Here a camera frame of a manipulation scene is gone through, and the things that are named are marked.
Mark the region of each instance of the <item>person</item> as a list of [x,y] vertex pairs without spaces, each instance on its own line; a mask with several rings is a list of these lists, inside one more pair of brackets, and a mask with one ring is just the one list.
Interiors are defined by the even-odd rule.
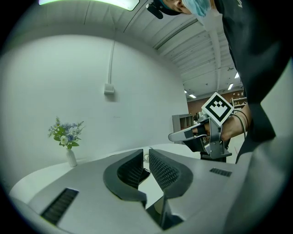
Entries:
[[[286,24],[290,22],[291,7],[279,2],[271,4],[255,0],[160,1],[167,9],[194,14],[200,21],[211,11],[222,14],[230,54],[247,96],[247,104],[241,111],[246,115],[248,122],[244,114],[237,113],[246,123],[248,131],[238,153],[237,162],[243,153],[251,152],[263,141],[275,137],[260,102],[275,85],[291,56],[290,37],[281,29],[286,29]],[[205,125],[205,129],[209,133],[208,124]],[[221,138],[227,141],[241,133],[243,130],[240,121],[232,116],[223,124]]]
[[197,119],[197,114],[198,114],[198,113],[196,113],[196,114],[193,116],[193,120],[194,120],[194,121],[197,121],[197,120],[198,120],[198,119]]

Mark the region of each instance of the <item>face mask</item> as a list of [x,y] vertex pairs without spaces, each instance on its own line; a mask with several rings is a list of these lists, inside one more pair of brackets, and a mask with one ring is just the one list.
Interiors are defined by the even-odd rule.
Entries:
[[211,9],[210,0],[182,0],[184,6],[196,16],[205,17]]

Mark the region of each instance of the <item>vent grille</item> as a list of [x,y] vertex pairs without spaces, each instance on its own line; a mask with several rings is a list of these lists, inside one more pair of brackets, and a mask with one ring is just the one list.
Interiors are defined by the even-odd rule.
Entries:
[[68,207],[71,205],[78,191],[66,188],[64,191],[47,207],[41,216],[56,225]]
[[227,177],[230,177],[230,175],[232,174],[231,171],[222,170],[222,169],[218,169],[218,168],[212,168],[212,169],[210,169],[210,172],[218,174],[218,175],[222,175],[222,176],[227,176]]
[[142,171],[143,157],[138,156],[121,165],[117,170],[117,175],[125,184],[138,189]]
[[150,156],[150,170],[162,190],[172,185],[179,178],[180,172],[175,167],[160,160],[152,152]]

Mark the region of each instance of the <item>blue flower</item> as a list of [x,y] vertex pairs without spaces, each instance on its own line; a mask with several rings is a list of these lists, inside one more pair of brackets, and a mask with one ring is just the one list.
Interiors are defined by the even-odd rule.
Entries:
[[68,134],[67,135],[67,138],[68,138],[69,141],[73,141],[74,140],[74,136],[71,135],[71,134]]
[[69,130],[70,129],[70,124],[69,123],[63,123],[61,125],[61,127],[64,128],[64,130],[66,131],[66,130]]
[[80,134],[80,129],[78,127],[70,128],[69,129],[70,134],[72,135],[79,135]]

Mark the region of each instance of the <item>ceiling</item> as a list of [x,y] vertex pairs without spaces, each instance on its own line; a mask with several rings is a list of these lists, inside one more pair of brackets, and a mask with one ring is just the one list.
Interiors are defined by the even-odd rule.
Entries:
[[209,97],[215,91],[226,93],[230,83],[234,83],[230,91],[242,88],[241,80],[234,78],[236,70],[221,23],[207,32],[191,15],[164,15],[159,20],[145,7],[151,2],[141,0],[133,11],[85,0],[35,4],[16,27],[14,36],[61,23],[102,24],[144,41],[172,61],[180,70],[187,101]]

